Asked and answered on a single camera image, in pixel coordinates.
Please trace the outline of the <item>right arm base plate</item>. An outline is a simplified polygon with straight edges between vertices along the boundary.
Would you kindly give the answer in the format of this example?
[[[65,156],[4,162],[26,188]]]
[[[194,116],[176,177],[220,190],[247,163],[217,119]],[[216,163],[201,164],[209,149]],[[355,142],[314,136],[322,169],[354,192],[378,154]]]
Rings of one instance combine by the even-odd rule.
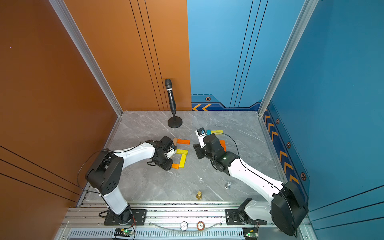
[[[238,209],[226,209],[226,223],[229,226],[235,225],[267,225],[267,221],[264,220],[252,220],[244,211]]]

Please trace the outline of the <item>yellow block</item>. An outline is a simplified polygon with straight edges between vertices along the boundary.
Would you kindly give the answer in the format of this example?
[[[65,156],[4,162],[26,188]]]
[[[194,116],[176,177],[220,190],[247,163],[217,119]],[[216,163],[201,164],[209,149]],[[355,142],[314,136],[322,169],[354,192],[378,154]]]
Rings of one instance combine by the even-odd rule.
[[[223,130],[211,130],[211,134],[223,134]]]
[[[180,163],[179,163],[179,167],[180,168],[184,168],[185,167],[186,159],[187,159],[187,155],[186,154],[182,154],[181,160],[180,160]]]

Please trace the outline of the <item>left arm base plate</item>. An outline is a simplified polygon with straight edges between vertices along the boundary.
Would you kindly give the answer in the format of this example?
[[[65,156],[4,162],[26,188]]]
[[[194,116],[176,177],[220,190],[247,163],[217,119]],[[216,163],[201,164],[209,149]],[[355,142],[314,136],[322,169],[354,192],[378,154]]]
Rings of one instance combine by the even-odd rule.
[[[133,209],[125,210],[120,215],[115,214],[111,210],[108,210],[105,217],[105,226],[143,226],[147,217],[147,210],[145,209]]]

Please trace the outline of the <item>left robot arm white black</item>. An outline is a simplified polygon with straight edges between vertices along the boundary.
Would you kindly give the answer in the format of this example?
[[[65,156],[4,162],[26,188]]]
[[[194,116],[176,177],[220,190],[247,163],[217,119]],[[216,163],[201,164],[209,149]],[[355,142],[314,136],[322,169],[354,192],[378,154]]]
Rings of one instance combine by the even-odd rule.
[[[134,214],[119,187],[123,169],[149,160],[150,166],[169,171],[173,164],[172,156],[176,151],[177,147],[167,137],[160,141],[148,140],[123,150],[103,149],[85,174],[85,179],[107,204],[108,216],[119,225],[133,225]]]

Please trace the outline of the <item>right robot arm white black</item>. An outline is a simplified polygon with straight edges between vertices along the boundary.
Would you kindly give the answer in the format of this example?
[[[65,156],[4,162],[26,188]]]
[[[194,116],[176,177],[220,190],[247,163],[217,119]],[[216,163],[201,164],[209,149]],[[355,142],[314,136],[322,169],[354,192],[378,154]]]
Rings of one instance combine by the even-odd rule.
[[[219,146],[193,145],[198,159],[208,158],[219,172],[238,179],[259,193],[267,202],[260,204],[248,198],[238,207],[238,222],[255,225],[257,221],[272,222],[288,236],[297,233],[308,213],[305,200],[295,183],[272,179],[246,164],[238,155]]]

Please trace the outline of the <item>yellow block diagonal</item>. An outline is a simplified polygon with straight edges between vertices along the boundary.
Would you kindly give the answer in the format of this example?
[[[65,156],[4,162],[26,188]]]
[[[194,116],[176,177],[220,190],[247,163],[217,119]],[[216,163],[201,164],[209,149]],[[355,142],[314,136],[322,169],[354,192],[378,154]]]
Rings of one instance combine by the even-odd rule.
[[[188,150],[177,149],[177,154],[187,155]]]

